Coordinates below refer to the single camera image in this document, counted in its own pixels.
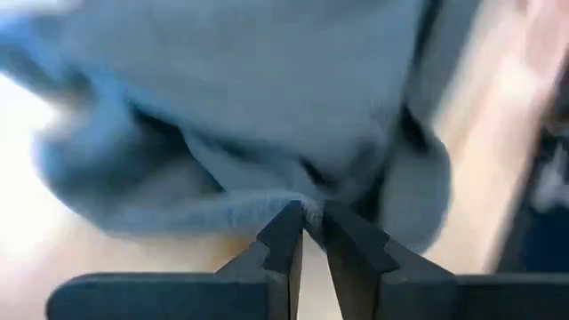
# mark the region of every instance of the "blurry background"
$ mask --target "blurry background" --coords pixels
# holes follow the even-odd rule
[[[4,14],[77,1],[0,0]],[[493,272],[526,181],[569,40],[565,1],[487,0],[433,125],[453,162],[453,199],[426,257],[454,273]],[[69,212],[32,165],[32,133],[53,104],[0,74],[0,318],[42,319],[72,276],[103,270],[215,270],[237,236],[112,238]],[[305,242],[299,319],[341,319],[325,256]]]

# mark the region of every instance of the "gray fabric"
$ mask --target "gray fabric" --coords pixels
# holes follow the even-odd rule
[[[37,161],[105,229],[252,230],[300,199],[317,232],[324,200],[372,195],[386,231],[422,251],[449,195],[427,123],[476,9],[462,3],[443,2],[425,62],[425,0],[90,0],[5,28],[0,59],[84,104]],[[445,23],[458,31],[441,40]],[[405,103],[423,146],[401,129]]]

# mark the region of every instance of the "black holder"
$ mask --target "black holder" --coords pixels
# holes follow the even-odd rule
[[[296,319],[303,227],[291,202],[213,274],[79,276],[52,293],[47,318]],[[569,276],[456,276],[336,204],[325,206],[324,246],[345,320],[569,319]]]

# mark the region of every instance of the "wooden surface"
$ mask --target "wooden surface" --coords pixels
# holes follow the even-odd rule
[[[490,271],[565,49],[566,31],[549,40],[546,58],[528,55],[544,44],[528,36],[540,10],[526,9],[495,4],[480,15],[437,119],[453,161],[453,200],[426,257],[453,272]],[[548,26],[540,28],[561,28]],[[31,164],[30,133],[56,117],[53,108],[2,76],[0,92],[0,318],[42,319],[49,292],[72,276],[215,270],[246,246],[232,236],[101,234],[54,199]],[[311,241],[302,275],[299,319],[341,319],[325,256]]]

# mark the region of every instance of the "wooden floor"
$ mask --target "wooden floor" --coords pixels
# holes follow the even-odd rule
[[[492,268],[569,38],[567,22],[544,19],[539,6],[492,3],[436,123],[452,156],[453,200],[426,257],[453,272]],[[1,76],[0,92],[14,106],[0,108],[0,318],[42,319],[49,292],[72,276],[215,270],[246,245],[232,236],[101,234],[53,198],[30,162],[30,133],[56,117],[52,108]],[[311,241],[302,274],[299,319],[341,319],[325,256]]]

